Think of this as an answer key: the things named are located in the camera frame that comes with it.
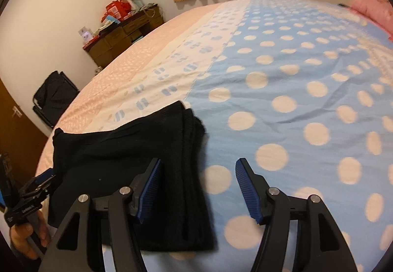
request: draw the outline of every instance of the wooden dresser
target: wooden dresser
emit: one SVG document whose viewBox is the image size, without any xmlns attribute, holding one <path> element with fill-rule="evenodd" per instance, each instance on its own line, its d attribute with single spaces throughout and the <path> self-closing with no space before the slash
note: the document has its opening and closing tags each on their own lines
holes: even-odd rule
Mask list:
<svg viewBox="0 0 393 272">
<path fill-rule="evenodd" d="M 139 11 L 120 24 L 112 24 L 100 32 L 100 36 L 86 44 L 83 49 L 94 62 L 105 68 L 127 50 L 141 36 L 164 23 L 157 4 Z"/>
</svg>

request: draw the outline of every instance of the pink cushion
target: pink cushion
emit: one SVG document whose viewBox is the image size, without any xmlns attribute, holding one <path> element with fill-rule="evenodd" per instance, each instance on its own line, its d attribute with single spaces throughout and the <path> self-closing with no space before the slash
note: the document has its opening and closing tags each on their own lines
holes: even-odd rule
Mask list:
<svg viewBox="0 0 393 272">
<path fill-rule="evenodd" d="M 352 9 L 378 23 L 393 35 L 393 7 L 385 0 L 354 0 Z"/>
</svg>

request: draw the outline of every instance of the black chair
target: black chair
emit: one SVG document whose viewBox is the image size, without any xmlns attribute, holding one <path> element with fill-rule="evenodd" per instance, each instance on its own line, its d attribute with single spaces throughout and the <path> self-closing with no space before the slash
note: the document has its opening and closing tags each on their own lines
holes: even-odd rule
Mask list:
<svg viewBox="0 0 393 272">
<path fill-rule="evenodd" d="M 63 72 L 54 71 L 34 94 L 33 111 L 53 128 L 78 93 L 78 88 Z"/>
</svg>

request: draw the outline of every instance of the silver bolt head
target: silver bolt head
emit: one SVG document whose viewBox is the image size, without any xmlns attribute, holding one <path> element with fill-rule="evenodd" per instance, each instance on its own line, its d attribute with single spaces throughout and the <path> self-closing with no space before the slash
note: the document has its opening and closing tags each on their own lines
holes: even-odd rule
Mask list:
<svg viewBox="0 0 393 272">
<path fill-rule="evenodd" d="M 278 195 L 279 193 L 280 193 L 280 190 L 279 189 L 277 189 L 277 188 L 269 188 L 269 193 L 271 194 L 271 195 Z"/>
<path fill-rule="evenodd" d="M 78 201 L 79 202 L 86 202 L 87 200 L 89 199 L 89 196 L 88 195 L 80 195 L 79 197 L 78 197 Z"/>
<path fill-rule="evenodd" d="M 320 198 L 319 196 L 317 196 L 317 195 L 312 195 L 312 196 L 310 197 L 310 200 L 311 200 L 313 203 L 319 203 L 319 202 L 321 201 L 321 198 Z"/>
<path fill-rule="evenodd" d="M 120 188 L 119 192 L 121 195 L 127 195 L 131 192 L 131 189 L 130 187 L 122 187 Z"/>
</svg>

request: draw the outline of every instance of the wrinkled sheet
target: wrinkled sheet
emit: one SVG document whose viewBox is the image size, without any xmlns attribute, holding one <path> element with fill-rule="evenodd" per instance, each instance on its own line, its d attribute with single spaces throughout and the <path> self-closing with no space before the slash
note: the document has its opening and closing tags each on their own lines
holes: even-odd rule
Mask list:
<svg viewBox="0 0 393 272">
<path fill-rule="evenodd" d="M 148 271 L 250 271 L 262 238 L 235 162 L 288 195 L 322 197 L 359 271 L 393 239 L 392 44 L 347 9 L 236 0 L 188 11 L 131 46 L 60 119 L 66 132 L 115 129 L 181 100 L 204 123 L 200 158 L 217 235 L 205 253 L 144 253 Z M 40 165 L 52 166 L 49 139 Z M 291 223 L 284 271 L 291 271 Z M 104 248 L 107 271 L 112 254 Z"/>
</svg>

